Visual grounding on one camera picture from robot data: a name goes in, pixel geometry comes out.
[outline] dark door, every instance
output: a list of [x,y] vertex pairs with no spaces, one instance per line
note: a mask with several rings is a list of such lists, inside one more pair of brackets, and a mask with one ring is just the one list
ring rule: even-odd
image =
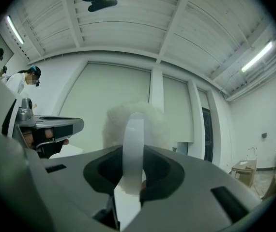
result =
[[214,142],[213,142],[210,110],[203,108],[202,114],[204,117],[204,124],[205,124],[205,160],[212,162],[212,157],[214,154]]

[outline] floor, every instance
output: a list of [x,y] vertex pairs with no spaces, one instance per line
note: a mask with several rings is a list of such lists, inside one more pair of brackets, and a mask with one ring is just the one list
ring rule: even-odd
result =
[[274,171],[257,171],[251,186],[252,192],[258,197],[263,197],[272,182]]

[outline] white ceiling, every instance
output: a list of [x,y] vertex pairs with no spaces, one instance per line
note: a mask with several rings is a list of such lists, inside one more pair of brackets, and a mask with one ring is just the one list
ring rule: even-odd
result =
[[75,51],[134,53],[177,65],[227,95],[276,68],[272,52],[240,69],[269,41],[276,25],[258,0],[118,0],[94,13],[81,0],[16,0],[8,9],[25,43],[5,19],[0,33],[28,63]]

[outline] fluorescent light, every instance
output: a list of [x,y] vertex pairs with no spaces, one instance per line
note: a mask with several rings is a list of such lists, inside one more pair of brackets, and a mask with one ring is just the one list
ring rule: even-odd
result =
[[9,25],[12,28],[12,30],[13,30],[14,34],[16,35],[16,37],[18,38],[18,40],[21,42],[21,44],[24,44],[24,41],[22,40],[21,36],[18,34],[18,32],[17,32],[15,26],[13,25],[13,22],[9,16],[7,16],[7,21],[9,22]]
[[270,49],[272,49],[273,43],[269,42],[266,47],[264,47],[263,50],[260,51],[259,54],[257,54],[249,63],[247,63],[242,69],[242,72],[245,72],[247,69],[249,69],[252,65],[254,65],[257,61],[259,61]]

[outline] fluffy white object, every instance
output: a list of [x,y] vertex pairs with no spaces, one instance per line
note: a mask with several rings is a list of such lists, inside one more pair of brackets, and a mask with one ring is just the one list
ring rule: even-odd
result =
[[152,142],[145,140],[146,145],[171,150],[172,141],[164,113],[146,102],[123,104],[107,112],[106,124],[103,129],[104,148],[123,145],[125,128],[133,113],[142,113],[148,120],[150,135],[145,135],[145,139],[152,138]]

